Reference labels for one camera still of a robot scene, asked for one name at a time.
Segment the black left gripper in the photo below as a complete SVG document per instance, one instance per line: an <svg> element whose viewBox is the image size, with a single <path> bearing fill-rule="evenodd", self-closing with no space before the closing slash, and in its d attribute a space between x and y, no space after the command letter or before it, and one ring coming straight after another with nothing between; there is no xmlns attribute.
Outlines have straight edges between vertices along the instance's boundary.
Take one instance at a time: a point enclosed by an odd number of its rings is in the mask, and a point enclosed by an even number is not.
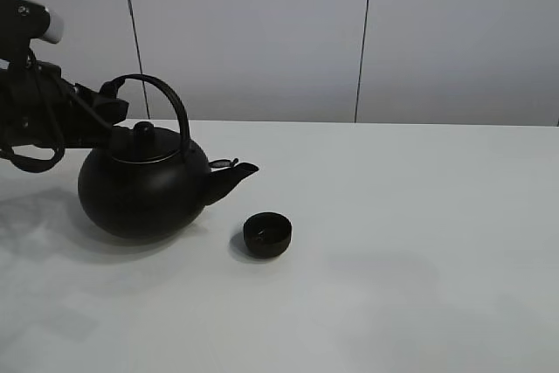
<svg viewBox="0 0 559 373"><path fill-rule="evenodd" d="M1 71L1 139L8 145L50 149L59 144L58 128L67 149L108 145L113 125L123 122L128 102L118 97L116 80L99 92L61 77L52 63L38 63L38 71L9 66Z"/></svg>

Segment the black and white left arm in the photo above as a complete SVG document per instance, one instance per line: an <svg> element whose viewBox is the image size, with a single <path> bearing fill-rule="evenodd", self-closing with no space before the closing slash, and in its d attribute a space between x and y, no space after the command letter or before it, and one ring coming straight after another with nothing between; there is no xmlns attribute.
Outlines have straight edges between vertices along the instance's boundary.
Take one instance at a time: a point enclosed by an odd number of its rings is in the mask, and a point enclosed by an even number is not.
<svg viewBox="0 0 559 373"><path fill-rule="evenodd" d="M35 58L33 39L56 44L64 24L31 0L1 0L1 142L43 149L106 149L128 103L63 79L59 66Z"/></svg>

